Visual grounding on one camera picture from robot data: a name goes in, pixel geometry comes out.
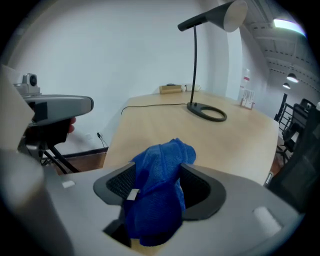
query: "desk lamp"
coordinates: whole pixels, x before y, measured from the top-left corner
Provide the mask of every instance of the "desk lamp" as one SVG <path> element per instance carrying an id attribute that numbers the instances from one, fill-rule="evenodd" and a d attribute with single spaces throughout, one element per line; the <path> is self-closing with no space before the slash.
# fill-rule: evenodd
<path id="1" fill-rule="evenodd" d="M 192 81 L 192 91 L 190 102 L 187 103 L 186 107 L 189 111 L 196 114 L 197 116 L 213 121 L 213 122 L 223 122 L 227 119 L 227 115 L 222 110 L 193 102 L 195 82 L 196 82 L 196 72 L 197 72 L 197 31 L 196 26 L 211 22 L 218 27 L 222 28 L 226 32 L 233 32 L 241 26 L 244 22 L 248 11 L 247 3 L 244 0 L 236 0 L 232 2 L 225 3 L 216 8 L 213 8 L 207 12 L 201 13 L 195 17 L 192 17 L 178 25 L 180 31 L 185 31 L 187 29 L 193 28 L 194 32 L 194 67 L 193 67 L 193 81 Z M 222 118 L 216 118 L 209 116 L 202 112 L 202 110 L 212 110 L 220 113 Z"/>

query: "blue towel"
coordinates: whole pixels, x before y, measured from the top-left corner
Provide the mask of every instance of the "blue towel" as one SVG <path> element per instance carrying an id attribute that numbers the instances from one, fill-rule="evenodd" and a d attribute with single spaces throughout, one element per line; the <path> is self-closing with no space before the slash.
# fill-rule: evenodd
<path id="1" fill-rule="evenodd" d="M 135 162 L 134 201 L 125 201 L 128 235 L 140 239 L 143 246 L 157 246 L 168 241 L 182 224 L 186 209 L 180 187 L 181 163 L 193 164 L 196 152 L 178 138 L 154 145 L 133 158 Z"/>

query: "white wall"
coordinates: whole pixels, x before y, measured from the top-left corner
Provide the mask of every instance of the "white wall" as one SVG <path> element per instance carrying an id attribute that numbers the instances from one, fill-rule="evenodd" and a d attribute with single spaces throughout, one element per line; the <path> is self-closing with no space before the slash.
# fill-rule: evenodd
<path id="1" fill-rule="evenodd" d="M 282 85 L 289 83 L 291 89 L 286 89 Z M 286 79 L 286 75 L 275 71 L 270 71 L 268 86 L 264 98 L 264 112 L 271 118 L 278 113 L 282 98 L 287 94 L 286 103 L 293 106 L 300 103 L 302 99 L 307 99 L 317 105 L 320 101 L 320 93 L 303 83 L 293 83 Z"/>
<path id="2" fill-rule="evenodd" d="M 247 28 L 240 27 L 242 42 L 242 67 L 250 70 L 247 89 L 254 91 L 254 108 L 266 114 L 265 93 L 268 85 L 269 68 L 260 46 Z"/>
<path id="3" fill-rule="evenodd" d="M 77 118 L 75 131 L 57 148 L 63 154 L 101 148 L 96 133 L 111 142 L 128 98 L 167 83 L 192 82 L 193 30 L 180 32 L 177 25 L 217 5 L 217 0 L 58 0 L 23 35 L 9 66 L 37 74 L 43 94 L 92 97 L 93 111 Z M 226 94 L 229 60 L 235 58 L 229 50 L 241 44 L 240 37 L 229 43 L 226 32 L 209 23 L 198 26 L 197 35 L 196 83 Z"/>

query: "wooden desk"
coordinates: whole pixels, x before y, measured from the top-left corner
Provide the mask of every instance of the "wooden desk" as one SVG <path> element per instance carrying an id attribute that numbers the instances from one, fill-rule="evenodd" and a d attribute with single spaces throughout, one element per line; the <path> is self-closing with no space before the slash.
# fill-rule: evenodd
<path id="1" fill-rule="evenodd" d="M 128 106 L 189 101 L 190 92 L 151 94 L 130 98 Z M 223 110 L 227 120 L 202 119 L 188 111 L 186 105 L 126 108 L 103 167 L 125 165 L 148 147 L 179 138 L 195 149 L 195 165 L 262 185 L 275 156 L 279 124 L 254 109 L 242 108 L 233 100 L 212 94 L 195 92 L 194 101 Z"/>

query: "office chair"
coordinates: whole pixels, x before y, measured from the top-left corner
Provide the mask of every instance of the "office chair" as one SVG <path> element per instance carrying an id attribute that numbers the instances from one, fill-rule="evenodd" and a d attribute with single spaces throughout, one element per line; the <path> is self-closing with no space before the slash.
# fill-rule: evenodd
<path id="1" fill-rule="evenodd" d="M 303 98 L 303 99 L 301 100 L 300 105 L 301 105 L 302 107 L 304 107 L 306 110 L 309 110 L 309 109 L 311 109 L 311 108 L 315 108 L 315 107 L 316 107 L 315 104 L 313 104 L 311 101 L 307 100 L 306 98 Z"/>
<path id="2" fill-rule="evenodd" d="M 289 151 L 290 153 L 295 151 L 295 148 L 298 145 L 303 134 L 304 128 L 306 127 L 307 118 L 308 112 L 305 110 L 305 108 L 300 104 L 294 104 L 292 110 L 292 119 L 290 119 L 291 123 L 282 132 L 284 144 L 280 146 L 284 146 L 285 149 L 282 150 L 279 146 L 277 146 L 279 150 L 276 151 L 277 154 L 280 154 L 282 156 L 283 164 L 285 164 L 289 160 L 287 151 Z M 296 133 L 299 133 L 299 136 L 295 142 L 292 137 Z"/>
<path id="3" fill-rule="evenodd" d="M 300 213 L 320 176 L 320 111 L 312 108 L 292 157 L 266 187 Z"/>

